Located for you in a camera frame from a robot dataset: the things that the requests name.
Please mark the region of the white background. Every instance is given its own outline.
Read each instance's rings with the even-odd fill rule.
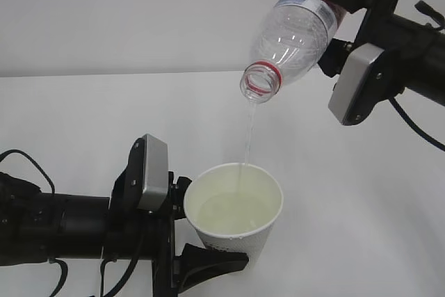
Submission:
[[[243,70],[277,0],[0,0],[0,76]],[[425,22],[418,0],[397,13]],[[425,0],[445,12],[444,0]],[[362,13],[339,37],[353,40]]]
[[[20,148],[57,191],[110,194],[133,141],[169,145],[170,169],[192,179],[243,158],[247,102],[241,72],[0,79],[0,151]],[[390,105],[342,127],[327,109],[334,81],[319,71],[258,108],[251,162],[282,185],[284,209],[253,272],[208,281],[190,297],[425,296],[445,294],[445,154],[408,129]],[[445,141],[445,109],[411,92],[399,101]],[[1,170],[49,187],[25,160]],[[200,245],[178,224],[178,251]],[[95,292],[97,260],[69,261],[61,296]],[[107,290],[127,262],[110,264]],[[1,295],[48,296],[57,266],[0,268]],[[151,296],[149,262],[121,296]]]
[[[396,12],[419,22],[418,0]],[[425,0],[445,12],[444,0]],[[149,132],[169,145],[170,169],[196,177],[243,158],[247,104],[239,93],[250,39],[276,0],[0,0],[0,150],[20,148],[57,191],[110,195],[131,144]],[[338,37],[352,40],[362,13]],[[161,72],[180,72],[166,74]],[[282,184],[284,211],[251,273],[185,296],[445,295],[445,155],[379,105],[360,126],[327,109],[334,81],[314,70],[257,111],[252,162]],[[406,92],[400,102],[445,141],[443,107]],[[47,185],[23,159],[2,171]],[[178,224],[178,251],[199,245]],[[70,260],[60,296],[96,291],[97,260]],[[126,262],[110,264],[108,289]],[[48,296],[49,264],[0,268],[1,295]],[[150,296],[149,262],[121,296]]]

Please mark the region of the bottle label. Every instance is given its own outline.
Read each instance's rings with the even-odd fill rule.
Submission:
[[[275,7],[299,6],[310,10],[324,24],[327,36],[333,38],[343,20],[346,11],[327,0],[279,0]]]

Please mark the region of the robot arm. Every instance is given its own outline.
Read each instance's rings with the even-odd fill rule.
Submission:
[[[439,26],[394,14],[398,0],[327,0],[355,13],[367,9],[354,42],[334,39],[318,62],[329,77],[340,74],[329,102],[343,125],[365,120],[380,101],[409,88],[445,106],[444,17],[423,1],[416,9]]]
[[[67,277],[67,265],[57,258],[131,259],[122,279],[101,297],[115,296],[139,259],[152,261],[153,296],[175,297],[219,275],[241,271],[244,253],[207,250],[186,244],[175,254],[175,221],[185,218],[184,195],[191,180],[174,183],[168,171],[167,145],[145,135],[133,144],[127,167],[116,179],[111,198],[58,194],[43,169],[28,158],[51,185],[43,193],[36,185],[0,172],[0,266],[60,265],[55,296]]]

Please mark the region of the water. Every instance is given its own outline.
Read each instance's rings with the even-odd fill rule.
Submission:
[[[222,193],[209,198],[197,215],[197,225],[216,234],[253,231],[272,219],[269,208],[250,194]]]
[[[244,162],[240,165],[239,169],[238,182],[236,185],[237,191],[240,191],[241,185],[243,184],[243,171],[245,167],[249,164],[250,144],[252,142],[252,132],[253,132],[256,110],[257,110],[257,104],[254,102],[249,102],[248,127],[245,134]]]
[[[244,165],[249,164],[250,142],[252,141],[253,124],[254,124],[256,110],[257,110],[257,104],[254,102],[249,102],[248,131],[245,136]]]

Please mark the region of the screw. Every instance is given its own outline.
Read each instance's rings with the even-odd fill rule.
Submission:
[[[353,48],[353,44],[351,42],[347,42],[343,48],[345,48],[346,51],[350,51]]]

